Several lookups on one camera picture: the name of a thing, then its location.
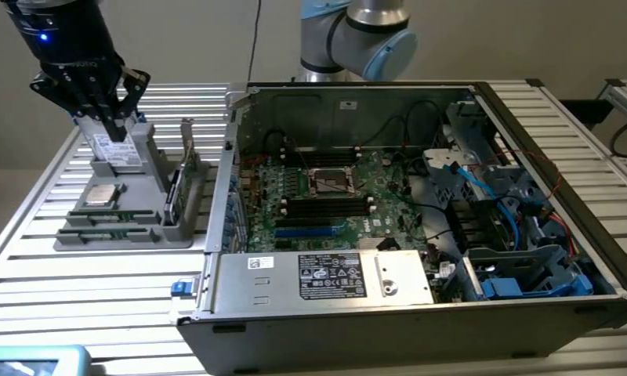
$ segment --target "warning label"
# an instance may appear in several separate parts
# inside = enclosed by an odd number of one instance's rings
[[[299,260],[304,300],[367,298],[359,253],[300,255]]]
[[[139,166],[143,161],[139,158],[137,148],[135,147],[135,142],[132,137],[128,135],[125,140],[121,143],[112,142],[108,135],[97,134],[93,135],[95,144],[100,148],[104,160],[112,166]]]

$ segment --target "sticker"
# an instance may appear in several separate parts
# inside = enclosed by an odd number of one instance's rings
[[[358,102],[354,100],[343,100],[339,103],[340,110],[358,110]]]
[[[299,255],[304,300],[367,298],[359,253]]]
[[[128,135],[121,143],[112,142],[105,134],[96,134],[95,145],[100,148],[104,160],[117,167],[139,166],[143,160],[139,158],[137,148],[132,137]]]
[[[249,257],[248,269],[271,269],[273,267],[273,257]]]

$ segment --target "blue cable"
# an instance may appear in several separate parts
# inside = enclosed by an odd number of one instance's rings
[[[490,196],[490,198],[492,198],[492,200],[498,199],[498,197],[495,195],[495,192],[492,191],[492,188],[490,188],[490,186],[487,184],[484,184],[479,180],[476,180],[474,178],[474,176],[471,176],[471,174],[467,171],[464,171],[464,169],[462,167],[458,168],[456,172],[464,177],[464,179],[467,179],[470,181],[471,184],[478,186],[482,190],[486,190],[486,192],[488,193],[488,196]],[[508,220],[508,224],[511,225],[511,230],[514,231],[514,251],[518,251],[518,249],[519,249],[519,238],[520,238],[519,227],[515,225],[514,217],[511,216],[511,213],[508,212],[508,209],[506,208],[506,206],[502,204],[500,201],[498,201],[498,208],[499,208],[499,211],[502,212],[502,214],[504,215],[506,219]]]

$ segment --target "white wall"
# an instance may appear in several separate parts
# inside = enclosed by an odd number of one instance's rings
[[[253,0],[107,0],[128,66],[153,82],[245,80]],[[420,39],[406,79],[542,78],[594,96],[627,78],[627,0],[407,0]],[[287,80],[299,61],[299,1],[263,0],[255,80]],[[0,6],[0,168],[40,168],[69,118],[29,91],[36,61]]]

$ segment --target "power supply label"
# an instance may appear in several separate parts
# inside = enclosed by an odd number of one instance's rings
[[[359,253],[299,255],[304,300],[367,298]]]

